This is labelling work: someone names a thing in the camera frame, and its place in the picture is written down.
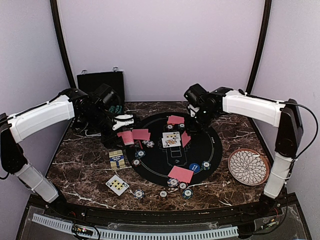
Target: slotted vent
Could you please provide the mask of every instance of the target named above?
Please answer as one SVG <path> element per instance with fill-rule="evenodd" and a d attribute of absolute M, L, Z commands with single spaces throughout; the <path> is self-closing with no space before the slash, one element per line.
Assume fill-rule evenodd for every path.
<path fill-rule="evenodd" d="M 60 232 L 72 234 L 72 222 L 58 220 L 48 216 L 33 214 L 32 221 Z M 98 239 L 96 230 L 92 227 L 86 227 L 93 231 L 91 239 Z M 237 237 L 238 227 L 228 227 L 222 229 L 178 232 L 178 233 L 143 233 L 143 232 L 127 232 L 106 230 L 97 227 L 100 232 L 101 240 L 216 240 L 231 237 Z"/>

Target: brown marble surface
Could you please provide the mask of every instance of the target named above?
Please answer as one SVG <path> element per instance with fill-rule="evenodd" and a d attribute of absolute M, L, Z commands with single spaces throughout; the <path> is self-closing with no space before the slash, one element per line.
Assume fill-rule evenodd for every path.
<path fill-rule="evenodd" d="M 164 113 L 186 113 L 186 102 L 128 102 L 125 109 L 141 117 Z M 193 198 L 185 200 L 177 188 L 163 187 L 151 183 L 138 175 L 126 159 L 126 167 L 112 170 L 108 152 L 100 137 L 85 136 L 71 129 L 58 149 L 47 177 L 63 192 L 68 202 L 121 210 L 183 211 L 236 206 L 259 199 L 264 184 L 246 186 L 233 178 L 228 169 L 230 154 L 240 148 L 252 149 L 266 154 L 246 117 L 230 114 L 220 117 L 212 124 L 223 145 L 222 161 L 218 169 L 200 184 L 189 186 Z M 118 175 L 130 187 L 121 196 L 116 195 L 105 183 Z M 136 189 L 142 189 L 145 197 L 137 200 Z M 160 198 L 160 191 L 167 191 L 168 198 Z"/>

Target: round black mat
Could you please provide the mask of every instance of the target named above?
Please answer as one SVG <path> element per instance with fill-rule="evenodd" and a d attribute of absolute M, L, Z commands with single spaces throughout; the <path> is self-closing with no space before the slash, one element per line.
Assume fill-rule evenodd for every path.
<path fill-rule="evenodd" d="M 211 163 L 209 170 L 201 168 L 199 172 L 193 174 L 190 185 L 198 184 L 208 178 L 219 166 L 222 159 L 221 140 L 217 132 L 209 127 L 203 132 L 191 136 L 191 141 L 184 148 L 182 146 L 163 148 L 163 132 L 169 132 L 166 126 L 168 116 L 171 115 L 188 116 L 186 113 L 165 112 L 142 120 L 141 128 L 149 129 L 150 140 L 154 142 L 154 147 L 148 148 L 142 144 L 146 154 L 140 158 L 141 165 L 139 166 L 132 165 L 132 161 L 136 159 L 135 153 L 139 150 L 138 148 L 128 146 L 126 148 L 127 158 L 132 168 L 140 176 L 162 186 L 168 186 L 168 174 L 173 166 L 189 169 L 191 164 L 198 164 L 201 167 L 203 161 L 208 161 Z M 175 125 L 170 132 L 180 132 L 182 135 L 184 130 L 179 130 L 178 125 Z"/>

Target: floral pattern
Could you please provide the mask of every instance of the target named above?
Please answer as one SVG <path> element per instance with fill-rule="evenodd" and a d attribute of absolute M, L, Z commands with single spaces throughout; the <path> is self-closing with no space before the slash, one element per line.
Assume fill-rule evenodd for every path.
<path fill-rule="evenodd" d="M 245 185 L 262 184 L 269 175 L 266 160 L 250 149 L 239 149 L 233 152 L 229 157 L 228 166 L 234 178 Z"/>

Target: white wall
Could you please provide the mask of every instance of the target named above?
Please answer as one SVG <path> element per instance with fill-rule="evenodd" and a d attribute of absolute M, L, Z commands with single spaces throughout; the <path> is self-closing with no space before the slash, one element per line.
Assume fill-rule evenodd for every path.
<path fill-rule="evenodd" d="M 17 113 L 50 100 L 68 88 L 49 0 L 0 1 L 0 113 Z M 25 155 L 43 174 L 66 123 L 26 139 Z M 0 176 L 5 172 L 0 167 Z M 0 239 L 13 240 L 29 198 L 14 176 L 0 181 Z"/>
<path fill-rule="evenodd" d="M 74 76 L 119 66 L 128 101 L 174 101 L 198 82 L 246 88 L 265 1 L 58 2 Z"/>
<path fill-rule="evenodd" d="M 320 119 L 320 1 L 274 0 L 265 48 L 253 88 L 255 95 L 287 100 L 310 107 Z M 315 123 L 301 110 L 304 136 L 301 147 L 312 139 Z M 270 149 L 276 130 L 259 122 Z M 296 192 L 312 239 L 320 239 L 320 138 L 296 163 L 288 189 Z"/>

